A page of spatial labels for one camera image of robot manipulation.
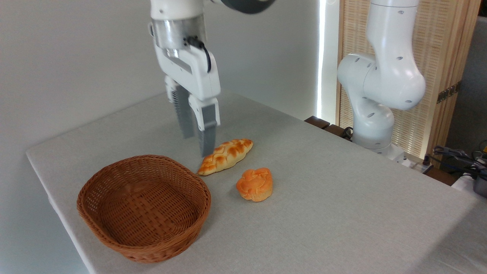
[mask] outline robotic arm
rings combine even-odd
[[[275,0],[209,0],[231,9],[255,14]],[[220,125],[217,95],[220,79],[215,57],[205,47],[204,0],[150,0],[153,37],[159,65],[166,73],[166,91],[176,109],[183,137],[194,136],[196,116],[202,156],[215,147]]]
[[[404,151],[391,143],[394,115],[424,95],[426,83],[412,52],[412,31],[419,0],[371,0],[367,40],[375,56],[349,54],[338,66],[338,80],[354,114],[353,142],[402,162]]]

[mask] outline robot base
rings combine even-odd
[[[377,154],[381,154],[382,156],[385,156],[394,162],[398,162],[402,164],[404,161],[404,150],[402,150],[400,147],[390,144],[385,148],[380,148],[380,149],[370,149],[370,151],[373,151]]]

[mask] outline cable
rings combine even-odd
[[[485,142],[487,142],[487,139],[482,140],[482,141],[479,143],[479,151],[482,153],[482,155],[483,155],[483,156],[485,156],[485,155],[486,155],[486,153],[484,152],[485,147],[482,147],[482,144],[483,144],[483,143],[485,143]]]
[[[475,171],[473,171],[472,169],[466,169],[466,168],[461,168],[461,167],[457,167],[457,166],[452,166],[452,165],[449,165],[447,164],[446,162],[440,160],[440,159],[437,159],[433,156],[430,155],[430,158],[439,162],[440,164],[442,165],[445,165],[446,167],[449,167],[449,168],[452,168],[452,169],[455,169],[455,170],[458,170],[458,171],[463,171],[464,173],[468,173],[468,174],[471,174],[471,175],[475,175],[475,176],[479,176],[480,178],[484,179],[484,180],[487,180],[487,173],[485,172],[477,172],[478,169],[475,169]]]
[[[454,157],[455,159],[457,159],[459,161],[462,161],[462,162],[470,164],[470,165],[475,165],[477,167],[485,167],[485,165],[482,162],[479,162],[477,160],[470,158],[465,153],[465,151],[460,150],[460,149],[451,149],[451,148],[443,147],[443,146],[435,146],[433,148],[433,152],[435,155],[451,156],[451,157]]]
[[[208,62],[208,73],[211,71],[211,57],[210,53],[205,47],[205,43],[203,41],[199,40],[197,36],[188,36],[187,38],[183,38],[183,41],[185,42],[185,46],[187,44],[192,45],[193,47],[197,47],[199,49],[203,49],[206,54],[206,60]]]
[[[354,130],[354,128],[353,128],[353,127],[346,127],[346,128],[343,130],[342,138],[347,137],[348,139],[352,139],[353,130]]]

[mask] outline bread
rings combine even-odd
[[[199,175],[210,175],[212,173],[231,168],[241,161],[250,151],[254,143],[249,139],[233,139],[215,148],[213,154],[203,159]]]
[[[242,198],[261,202],[272,195],[272,174],[268,168],[249,169],[237,182],[237,190]]]

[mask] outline wicker basket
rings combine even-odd
[[[154,263],[186,250],[208,216],[208,187],[180,163],[143,155],[97,172],[78,195],[78,212],[98,239],[126,258]]]

